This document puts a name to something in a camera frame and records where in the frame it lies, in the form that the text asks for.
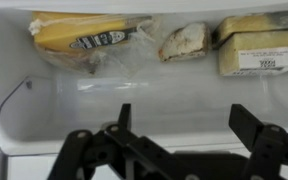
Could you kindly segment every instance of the plastic wrap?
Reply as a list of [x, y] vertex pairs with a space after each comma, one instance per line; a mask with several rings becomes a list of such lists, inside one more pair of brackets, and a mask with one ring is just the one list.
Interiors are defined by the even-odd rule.
[[141, 58], [123, 60], [125, 50], [153, 43], [158, 27], [159, 18], [148, 15], [35, 12], [29, 30], [39, 54], [57, 67], [93, 75], [99, 67], [113, 63], [112, 71], [129, 76], [143, 62]]

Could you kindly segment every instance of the white label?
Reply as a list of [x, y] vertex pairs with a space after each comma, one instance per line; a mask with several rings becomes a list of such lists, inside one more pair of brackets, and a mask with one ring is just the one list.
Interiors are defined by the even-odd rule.
[[278, 75], [288, 71], [288, 67], [268, 68], [268, 69], [240, 69], [224, 76], [258, 76], [258, 75]]
[[102, 45], [102, 43], [101, 43], [101, 41], [100, 41], [100, 38], [99, 38], [98, 36], [94, 36], [94, 40], [95, 40], [95, 42], [96, 42], [97, 45], [99, 45], [99, 46]]
[[288, 66], [288, 47], [238, 51], [243, 68], [275, 68]]
[[118, 43], [125, 38], [125, 33], [121, 31], [112, 31], [110, 35], [112, 36], [112, 44]]

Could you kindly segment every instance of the cheese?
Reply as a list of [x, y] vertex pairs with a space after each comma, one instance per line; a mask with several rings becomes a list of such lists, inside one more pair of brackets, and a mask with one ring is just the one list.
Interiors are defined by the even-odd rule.
[[288, 11], [228, 17], [213, 32], [213, 47], [218, 48], [234, 33], [286, 29]]
[[33, 12], [29, 29], [38, 46], [74, 54], [124, 42], [147, 19], [150, 17]]
[[221, 75], [275, 75], [288, 70], [288, 31], [234, 34], [219, 50]]
[[159, 51], [161, 61], [180, 61], [205, 56], [210, 33], [205, 23], [192, 23], [176, 30]]

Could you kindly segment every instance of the cheese wrapper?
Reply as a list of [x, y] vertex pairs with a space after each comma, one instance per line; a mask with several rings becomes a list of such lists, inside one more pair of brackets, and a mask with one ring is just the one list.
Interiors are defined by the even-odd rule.
[[44, 60], [74, 72], [94, 74], [101, 59], [92, 55], [122, 47], [133, 33], [147, 37], [158, 26], [152, 16], [33, 12], [29, 30]]

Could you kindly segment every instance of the plastic bag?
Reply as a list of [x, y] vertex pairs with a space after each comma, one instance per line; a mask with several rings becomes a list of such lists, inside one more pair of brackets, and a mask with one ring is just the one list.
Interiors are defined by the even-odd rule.
[[129, 43], [98, 50], [92, 54], [91, 59], [99, 62], [97, 77], [122, 75], [130, 78], [147, 64], [158, 61], [157, 49], [155, 41], [140, 33], [134, 33]]
[[[158, 27], [158, 18], [147, 15], [34, 12], [29, 30], [43, 59], [70, 71], [95, 74], [101, 63], [122, 56], [119, 54], [127, 48], [141, 48], [136, 47], [141, 46], [138, 41], [131, 41], [134, 34], [154, 42], [152, 34]], [[128, 63], [116, 61], [121, 66], [115, 69], [127, 75], [143, 64], [138, 58]]]

